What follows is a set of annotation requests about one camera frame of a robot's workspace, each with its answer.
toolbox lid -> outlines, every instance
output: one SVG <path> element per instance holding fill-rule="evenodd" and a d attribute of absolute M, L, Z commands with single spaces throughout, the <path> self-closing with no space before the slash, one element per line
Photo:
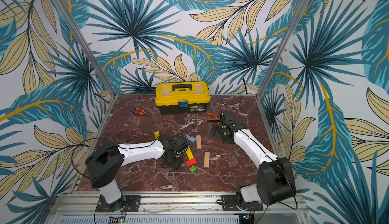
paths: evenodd
<path fill-rule="evenodd" d="M 178 105 L 179 101 L 189 104 L 209 103 L 208 85 L 204 81 L 164 83 L 157 86 L 157 106 Z"/>

red marble surface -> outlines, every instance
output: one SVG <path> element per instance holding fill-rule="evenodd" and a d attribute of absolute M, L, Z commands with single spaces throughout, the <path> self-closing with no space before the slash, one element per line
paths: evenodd
<path fill-rule="evenodd" d="M 218 103 L 224 102 L 232 111 L 236 122 L 248 126 L 253 135 L 268 149 L 270 140 L 266 133 L 254 96 L 211 96 L 208 112 L 220 113 Z M 131 110 L 141 107 L 153 116 L 134 115 Z M 195 173 L 185 164 L 174 171 L 162 168 L 160 159 L 147 159 L 130 163 L 116 175 L 122 191 L 235 191 L 236 188 L 256 183 L 257 170 L 246 153 L 237 145 L 225 145 L 220 139 L 210 137 L 213 123 L 207 122 L 205 113 L 161 115 L 155 106 L 155 95 L 119 95 L 105 125 L 102 137 L 111 137 L 116 143 L 142 143 L 152 141 L 154 132 L 161 137 L 175 139 L 190 124 L 187 134 L 201 135 L 202 149 L 188 142 L 197 159 Z M 210 152 L 210 167 L 204 167 L 204 152 Z M 77 191 L 96 191 L 87 178 L 82 178 Z"/>

pliers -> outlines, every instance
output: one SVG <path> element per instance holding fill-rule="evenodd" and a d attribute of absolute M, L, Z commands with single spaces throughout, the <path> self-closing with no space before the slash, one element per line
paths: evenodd
<path fill-rule="evenodd" d="M 133 113 L 136 114 L 136 115 L 150 115 L 150 116 L 153 116 L 152 114 L 147 113 L 147 112 L 145 112 L 143 109 L 140 109 L 140 108 L 134 108 L 134 110 L 131 111 L 131 112 L 133 112 Z"/>
<path fill-rule="evenodd" d="M 206 112 L 205 114 L 211 115 L 211 116 L 216 116 L 219 118 L 219 119 L 207 119 L 207 122 L 220 122 L 220 115 L 215 114 L 215 113 L 210 113 L 210 112 Z"/>

metal grille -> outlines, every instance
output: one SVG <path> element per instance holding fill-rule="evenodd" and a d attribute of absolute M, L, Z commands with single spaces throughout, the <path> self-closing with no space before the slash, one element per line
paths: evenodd
<path fill-rule="evenodd" d="M 96 216 L 96 224 L 109 223 L 109 216 Z M 124 223 L 142 224 L 239 224 L 236 215 L 127 215 Z M 94 224 L 93 216 L 62 216 L 59 224 Z"/>

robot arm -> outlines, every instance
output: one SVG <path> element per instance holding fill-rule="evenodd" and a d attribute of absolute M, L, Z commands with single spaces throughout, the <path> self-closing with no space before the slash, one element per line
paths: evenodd
<path fill-rule="evenodd" d="M 123 201 L 115 180 L 119 168 L 145 159 L 160 158 L 170 168 L 177 170 L 183 160 L 179 157 L 188 145 L 183 137 L 176 140 L 156 139 L 139 144 L 105 142 L 85 161 L 93 188 L 98 188 L 108 204 Z"/>
<path fill-rule="evenodd" d="M 230 111 L 220 115 L 222 126 L 214 125 L 211 135 L 220 138 L 225 144 L 240 146 L 258 169 L 257 183 L 242 187 L 238 205 L 262 201 L 266 205 L 283 201 L 296 195 L 292 164 L 287 158 L 279 158 L 265 148 L 242 123 L 236 123 Z"/>

